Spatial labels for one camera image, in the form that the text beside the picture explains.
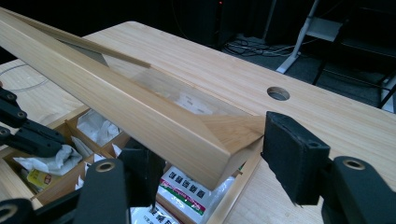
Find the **wooden drawer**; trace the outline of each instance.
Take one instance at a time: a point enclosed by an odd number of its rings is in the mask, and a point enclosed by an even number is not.
[[[82,108],[77,109],[76,111],[70,113],[69,115],[58,119],[52,122],[49,127],[55,129],[60,132],[64,137],[67,145],[74,146],[71,136],[75,136],[83,141],[94,153],[100,154],[106,158],[115,158],[116,155],[114,150],[112,149],[112,144],[115,144],[122,148],[125,146],[127,141],[130,139],[126,133],[121,132],[117,137],[113,138],[110,142],[106,143],[104,146],[99,147],[95,144],[88,136],[82,133],[79,129],[77,129],[78,118],[85,114],[89,110],[88,107],[83,106]],[[231,185],[231,188],[228,190],[226,195],[224,196],[222,202],[219,204],[219,207],[214,212],[212,218],[209,219],[209,222],[218,223],[224,218],[226,218],[228,212],[231,210],[233,203],[236,201],[239,193],[242,188],[248,181],[254,167],[256,166],[258,160],[260,159],[259,151],[260,148],[257,148],[257,153],[255,157],[252,157],[248,160],[241,171],[235,171],[234,176],[236,177],[235,181]],[[29,198],[32,200],[35,209],[40,207],[41,205],[45,205],[50,203],[67,193],[75,190],[75,185],[78,182],[78,177],[81,176],[82,179],[85,177],[85,162],[92,163],[93,155],[82,160],[76,167],[70,170],[68,173],[63,175],[61,178],[55,180],[51,183],[47,188],[42,191],[36,193],[34,190],[30,189],[27,181],[22,180],[22,178],[18,175],[19,171],[22,167],[15,162],[12,158],[15,157],[31,157],[31,155],[20,152],[14,148],[8,147],[0,152],[2,156],[2,160],[0,160],[1,166],[4,168],[3,172],[7,172],[7,177],[11,180],[5,183],[5,187],[8,192],[13,192],[13,198],[23,197]],[[170,162],[167,163],[165,167],[166,170],[171,166]],[[192,223],[192,221],[184,216],[181,212],[178,212],[177,209],[168,203],[163,197],[160,195],[157,196],[157,202],[159,202],[166,210],[172,213],[176,218],[183,221],[184,223]]]

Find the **wooden table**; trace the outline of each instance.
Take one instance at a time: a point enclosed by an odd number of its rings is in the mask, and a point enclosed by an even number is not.
[[[332,147],[332,158],[348,155],[367,161],[396,190],[394,114],[137,22],[125,22],[86,38],[151,63],[171,77],[249,114],[265,115],[270,110],[291,116]],[[10,67],[10,64],[3,64],[1,70],[6,67]],[[4,80],[4,84],[6,89],[7,81]],[[17,93],[20,97],[18,102],[30,119],[47,124],[81,106],[78,100],[50,82],[34,91],[43,87],[46,91],[38,95],[28,91]],[[290,95],[289,100],[271,98],[267,93],[271,87],[286,90]],[[12,196],[7,192],[0,195],[5,195],[2,199]],[[320,206],[294,206],[267,163],[260,160],[226,222],[322,221]]]

